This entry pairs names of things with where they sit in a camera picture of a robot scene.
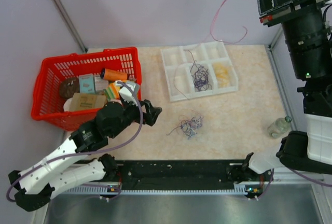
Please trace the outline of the rainbow striped box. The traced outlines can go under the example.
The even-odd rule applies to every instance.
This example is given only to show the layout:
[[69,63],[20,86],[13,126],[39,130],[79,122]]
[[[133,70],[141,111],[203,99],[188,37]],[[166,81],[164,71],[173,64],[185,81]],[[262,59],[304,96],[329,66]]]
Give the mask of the rainbow striped box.
[[110,83],[104,90],[103,93],[106,96],[108,101],[119,100],[120,99],[120,86],[116,82]]

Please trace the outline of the red plastic basket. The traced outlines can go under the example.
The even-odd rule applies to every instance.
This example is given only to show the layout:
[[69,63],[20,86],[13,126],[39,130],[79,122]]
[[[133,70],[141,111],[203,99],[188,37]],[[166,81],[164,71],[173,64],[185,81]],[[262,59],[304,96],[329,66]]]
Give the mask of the red plastic basket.
[[109,69],[127,73],[138,85],[142,83],[136,47],[44,59],[34,87],[31,117],[75,131],[95,118],[107,103],[107,97],[95,86],[95,77]]

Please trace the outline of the aluminium frame post right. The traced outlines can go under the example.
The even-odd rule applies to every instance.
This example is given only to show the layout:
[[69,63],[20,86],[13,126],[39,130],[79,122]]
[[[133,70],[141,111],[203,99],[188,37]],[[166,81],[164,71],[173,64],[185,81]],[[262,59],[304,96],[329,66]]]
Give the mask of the aluminium frame post right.
[[279,39],[281,38],[282,35],[283,35],[283,28],[279,27],[279,29],[276,32],[276,34],[274,35],[271,43],[269,44],[269,49],[270,50],[274,49],[274,47],[276,46],[277,42],[279,41]]

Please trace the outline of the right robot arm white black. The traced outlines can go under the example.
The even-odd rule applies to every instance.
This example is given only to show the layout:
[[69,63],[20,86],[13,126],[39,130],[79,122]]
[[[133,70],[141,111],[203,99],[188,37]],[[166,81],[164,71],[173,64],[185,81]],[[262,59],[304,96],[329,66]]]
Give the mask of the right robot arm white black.
[[249,153],[242,174],[260,174],[286,167],[292,171],[331,173],[331,26],[326,19],[330,0],[257,0],[263,25],[282,26],[295,77],[305,82],[307,130],[291,131],[272,149]]

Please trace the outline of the brown round cookie pack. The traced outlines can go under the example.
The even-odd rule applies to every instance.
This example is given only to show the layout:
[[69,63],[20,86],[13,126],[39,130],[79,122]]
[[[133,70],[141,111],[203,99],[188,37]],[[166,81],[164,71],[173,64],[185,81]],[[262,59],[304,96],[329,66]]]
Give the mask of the brown round cookie pack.
[[64,99],[72,98],[75,93],[79,93],[79,79],[70,77],[65,79],[59,87],[59,95]]

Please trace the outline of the brown cardboard box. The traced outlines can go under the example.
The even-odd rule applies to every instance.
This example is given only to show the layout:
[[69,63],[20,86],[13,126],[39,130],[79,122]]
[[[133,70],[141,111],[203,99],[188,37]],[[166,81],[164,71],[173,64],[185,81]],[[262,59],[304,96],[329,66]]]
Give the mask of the brown cardboard box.
[[107,103],[104,95],[75,93],[68,111],[90,110],[102,108]]

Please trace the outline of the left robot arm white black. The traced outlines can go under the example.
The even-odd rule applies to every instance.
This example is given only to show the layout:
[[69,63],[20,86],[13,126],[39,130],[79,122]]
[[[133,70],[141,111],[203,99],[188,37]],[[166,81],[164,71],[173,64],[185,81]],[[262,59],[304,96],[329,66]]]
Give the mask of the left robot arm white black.
[[118,165],[103,147],[134,122],[153,126],[161,112],[149,100],[107,103],[37,164],[9,173],[10,188],[17,192],[13,198],[7,195],[8,201],[32,212],[76,186],[115,179]]

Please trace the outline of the clear plastic bottle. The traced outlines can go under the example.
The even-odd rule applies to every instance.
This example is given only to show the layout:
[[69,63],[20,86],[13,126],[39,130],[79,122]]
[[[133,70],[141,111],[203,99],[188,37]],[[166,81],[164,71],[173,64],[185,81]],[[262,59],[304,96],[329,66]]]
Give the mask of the clear plastic bottle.
[[268,128],[269,136],[273,138],[279,138],[291,129],[292,118],[286,116],[284,118],[278,118]]

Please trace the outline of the orange cylinder can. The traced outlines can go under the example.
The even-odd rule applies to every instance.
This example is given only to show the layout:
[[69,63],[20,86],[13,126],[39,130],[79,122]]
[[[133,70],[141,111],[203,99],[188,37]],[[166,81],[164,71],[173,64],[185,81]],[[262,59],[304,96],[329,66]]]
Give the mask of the orange cylinder can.
[[101,70],[100,77],[107,81],[116,81],[116,80],[127,80],[129,75],[124,72],[103,68]]

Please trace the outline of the aluminium frame post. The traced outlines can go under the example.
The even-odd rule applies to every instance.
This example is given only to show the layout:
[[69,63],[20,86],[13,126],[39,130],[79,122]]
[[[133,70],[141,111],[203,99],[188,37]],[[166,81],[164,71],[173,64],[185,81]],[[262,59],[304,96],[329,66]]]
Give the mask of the aluminium frame post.
[[77,31],[75,25],[73,24],[69,14],[67,13],[67,10],[65,9],[62,1],[61,0],[52,0],[52,2],[54,3],[55,8],[57,9],[60,17],[62,18],[65,26],[67,27],[69,33],[71,34],[73,40],[78,45],[81,52],[86,53],[88,49],[87,49],[86,45],[84,44],[81,36],[79,35],[79,32]]
[[274,47],[276,46],[277,42],[279,41],[279,39],[281,38],[282,35],[283,35],[283,28],[279,27],[279,29],[276,32],[276,34],[274,35],[271,43],[269,44],[269,49],[270,50],[274,49]]

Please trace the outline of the white compartment organizer tray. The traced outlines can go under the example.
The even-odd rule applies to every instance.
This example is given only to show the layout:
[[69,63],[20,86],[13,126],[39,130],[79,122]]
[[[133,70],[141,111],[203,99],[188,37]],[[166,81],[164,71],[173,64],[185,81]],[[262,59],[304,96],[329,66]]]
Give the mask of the white compartment organizer tray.
[[171,102],[237,92],[239,80],[221,41],[160,50]]

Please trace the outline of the aluminium frame post left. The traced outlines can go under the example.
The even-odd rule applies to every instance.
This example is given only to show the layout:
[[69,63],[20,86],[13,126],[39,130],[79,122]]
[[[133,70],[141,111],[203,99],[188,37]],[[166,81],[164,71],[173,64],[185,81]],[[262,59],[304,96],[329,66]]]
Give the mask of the aluminium frame post left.
[[67,27],[69,33],[71,34],[73,40],[78,45],[81,52],[86,53],[88,49],[87,49],[86,45],[84,44],[81,36],[79,35],[79,32],[77,31],[75,25],[73,24],[69,14],[67,13],[67,10],[65,9],[62,1],[61,0],[52,0],[52,2],[54,3],[55,8],[57,9],[60,17],[62,18],[65,26]]

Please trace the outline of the light blue box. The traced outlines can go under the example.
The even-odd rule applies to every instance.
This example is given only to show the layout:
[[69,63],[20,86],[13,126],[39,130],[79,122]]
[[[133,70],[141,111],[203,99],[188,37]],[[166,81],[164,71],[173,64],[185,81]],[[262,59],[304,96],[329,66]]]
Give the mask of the light blue box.
[[79,92],[83,94],[95,94],[94,75],[85,74],[78,76]]

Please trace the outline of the grey white box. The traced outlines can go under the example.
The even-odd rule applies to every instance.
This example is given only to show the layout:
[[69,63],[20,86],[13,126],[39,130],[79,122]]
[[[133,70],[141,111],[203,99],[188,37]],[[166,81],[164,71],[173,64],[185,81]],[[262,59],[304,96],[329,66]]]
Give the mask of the grey white box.
[[96,93],[102,92],[108,87],[108,85],[109,82],[107,80],[102,79],[100,75],[94,75],[94,87]]

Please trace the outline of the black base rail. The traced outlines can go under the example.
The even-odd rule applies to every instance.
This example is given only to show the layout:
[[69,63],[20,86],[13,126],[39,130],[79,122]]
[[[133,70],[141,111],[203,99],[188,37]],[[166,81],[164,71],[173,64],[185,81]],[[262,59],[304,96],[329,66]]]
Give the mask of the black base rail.
[[118,160],[118,169],[100,182],[123,190],[224,190],[234,183],[260,182],[243,160]]

